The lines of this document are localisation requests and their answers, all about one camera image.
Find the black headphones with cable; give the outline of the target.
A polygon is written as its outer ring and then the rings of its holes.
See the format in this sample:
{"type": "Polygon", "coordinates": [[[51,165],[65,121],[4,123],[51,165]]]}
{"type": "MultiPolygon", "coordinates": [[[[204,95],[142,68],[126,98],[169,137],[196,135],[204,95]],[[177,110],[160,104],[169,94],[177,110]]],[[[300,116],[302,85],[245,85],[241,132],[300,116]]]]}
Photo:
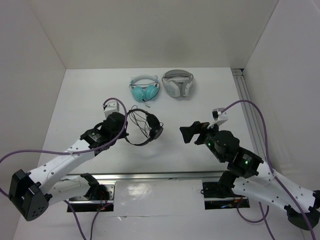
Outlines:
{"type": "Polygon", "coordinates": [[[132,143],[126,136],[124,139],[130,145],[136,147],[142,147],[150,142],[157,140],[161,134],[163,133],[163,123],[159,121],[159,119],[152,113],[141,109],[132,107],[127,115],[132,123],[134,123],[142,132],[142,134],[146,137],[146,140],[142,143],[132,143]]]}

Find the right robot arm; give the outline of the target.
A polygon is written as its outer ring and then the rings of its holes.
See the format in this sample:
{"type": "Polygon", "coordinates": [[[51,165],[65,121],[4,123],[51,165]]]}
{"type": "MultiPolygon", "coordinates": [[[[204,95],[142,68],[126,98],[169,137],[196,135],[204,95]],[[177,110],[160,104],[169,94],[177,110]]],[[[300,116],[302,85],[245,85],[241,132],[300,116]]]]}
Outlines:
{"type": "Polygon", "coordinates": [[[240,146],[240,141],[228,130],[215,124],[195,121],[179,128],[188,144],[198,135],[195,145],[205,145],[220,163],[227,164],[218,181],[223,196],[242,195],[286,212],[288,221],[303,229],[313,229],[320,221],[320,192],[308,190],[289,180],[261,157],[240,146]]]}

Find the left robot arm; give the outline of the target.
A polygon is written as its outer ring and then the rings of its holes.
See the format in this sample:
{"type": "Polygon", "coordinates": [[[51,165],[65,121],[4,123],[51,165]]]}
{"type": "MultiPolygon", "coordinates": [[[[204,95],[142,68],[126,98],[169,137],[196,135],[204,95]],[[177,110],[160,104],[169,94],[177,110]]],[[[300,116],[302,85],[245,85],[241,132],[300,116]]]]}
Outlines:
{"type": "Polygon", "coordinates": [[[119,112],[87,130],[61,155],[29,172],[16,171],[11,178],[8,198],[26,221],[41,216],[49,206],[83,196],[92,200],[106,195],[106,188],[89,173],[67,175],[81,164],[108,150],[126,135],[127,120],[119,112]]]}

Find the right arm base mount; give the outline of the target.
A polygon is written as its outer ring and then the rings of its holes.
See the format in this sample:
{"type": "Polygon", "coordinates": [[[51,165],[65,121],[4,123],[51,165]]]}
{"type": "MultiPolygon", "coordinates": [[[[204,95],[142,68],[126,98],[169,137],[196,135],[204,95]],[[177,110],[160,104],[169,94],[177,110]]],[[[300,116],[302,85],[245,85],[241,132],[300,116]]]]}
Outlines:
{"type": "Polygon", "coordinates": [[[239,203],[239,208],[250,208],[247,197],[223,190],[218,182],[203,182],[200,193],[206,210],[236,209],[239,203]]]}

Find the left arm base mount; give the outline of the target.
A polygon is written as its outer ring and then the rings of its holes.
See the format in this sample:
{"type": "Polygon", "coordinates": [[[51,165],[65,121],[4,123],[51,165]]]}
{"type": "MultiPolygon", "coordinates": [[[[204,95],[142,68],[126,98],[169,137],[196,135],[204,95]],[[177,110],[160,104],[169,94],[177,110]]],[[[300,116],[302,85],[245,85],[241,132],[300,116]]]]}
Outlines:
{"type": "Polygon", "coordinates": [[[102,208],[102,212],[114,211],[115,181],[101,181],[100,190],[92,198],[76,196],[68,201],[76,213],[93,213],[102,208]]]}

